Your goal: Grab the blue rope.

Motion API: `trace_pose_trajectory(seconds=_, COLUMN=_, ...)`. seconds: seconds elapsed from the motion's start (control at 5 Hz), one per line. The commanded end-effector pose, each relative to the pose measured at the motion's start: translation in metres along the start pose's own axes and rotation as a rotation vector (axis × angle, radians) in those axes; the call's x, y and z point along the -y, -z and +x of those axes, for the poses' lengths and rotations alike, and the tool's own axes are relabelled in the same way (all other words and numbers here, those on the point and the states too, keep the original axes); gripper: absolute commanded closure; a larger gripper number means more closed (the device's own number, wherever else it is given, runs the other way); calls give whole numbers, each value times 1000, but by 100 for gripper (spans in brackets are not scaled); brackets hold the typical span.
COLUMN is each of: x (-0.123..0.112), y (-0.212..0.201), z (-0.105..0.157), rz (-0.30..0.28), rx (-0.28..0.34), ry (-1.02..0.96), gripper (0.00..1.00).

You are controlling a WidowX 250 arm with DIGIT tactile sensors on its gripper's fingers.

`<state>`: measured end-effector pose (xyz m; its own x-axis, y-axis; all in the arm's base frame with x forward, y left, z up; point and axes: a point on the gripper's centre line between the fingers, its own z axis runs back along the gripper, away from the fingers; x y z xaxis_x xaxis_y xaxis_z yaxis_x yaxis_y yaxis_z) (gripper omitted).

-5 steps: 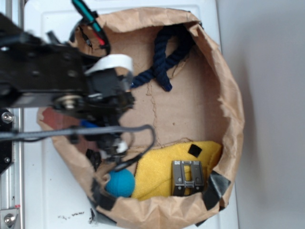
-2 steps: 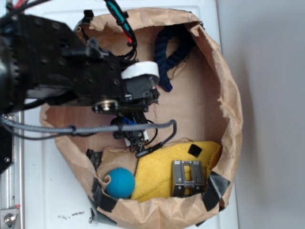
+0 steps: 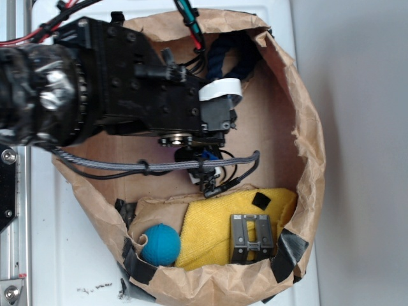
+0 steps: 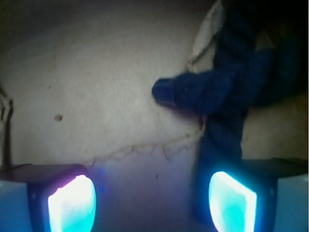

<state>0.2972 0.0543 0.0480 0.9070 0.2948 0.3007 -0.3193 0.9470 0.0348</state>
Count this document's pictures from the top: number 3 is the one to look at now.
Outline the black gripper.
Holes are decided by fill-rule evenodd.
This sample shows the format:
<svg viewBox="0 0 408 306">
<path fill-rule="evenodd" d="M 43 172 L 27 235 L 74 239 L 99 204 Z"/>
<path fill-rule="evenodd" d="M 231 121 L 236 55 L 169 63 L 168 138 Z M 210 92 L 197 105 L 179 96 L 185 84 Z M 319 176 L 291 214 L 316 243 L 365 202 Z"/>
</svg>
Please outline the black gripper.
<svg viewBox="0 0 408 306">
<path fill-rule="evenodd" d="M 157 54 L 146 36 L 117 24 L 80 18 L 60 28 L 55 43 L 77 67 L 81 137 L 157 136 L 161 145 L 224 145 L 235 127 L 238 96 L 206 98 L 213 87 L 173 60 Z"/>
</svg>

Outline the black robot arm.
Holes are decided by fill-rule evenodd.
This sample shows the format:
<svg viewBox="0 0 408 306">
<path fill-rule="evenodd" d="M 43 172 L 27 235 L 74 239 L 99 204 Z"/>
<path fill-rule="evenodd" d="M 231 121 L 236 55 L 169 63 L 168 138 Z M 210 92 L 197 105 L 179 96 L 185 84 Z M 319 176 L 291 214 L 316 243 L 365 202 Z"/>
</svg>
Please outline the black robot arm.
<svg viewBox="0 0 408 306">
<path fill-rule="evenodd" d="M 6 145 L 67 147 L 100 131 L 219 145 L 241 100 L 239 79 L 196 77 L 142 33 L 92 18 L 61 27 L 51 45 L 1 49 Z"/>
</svg>

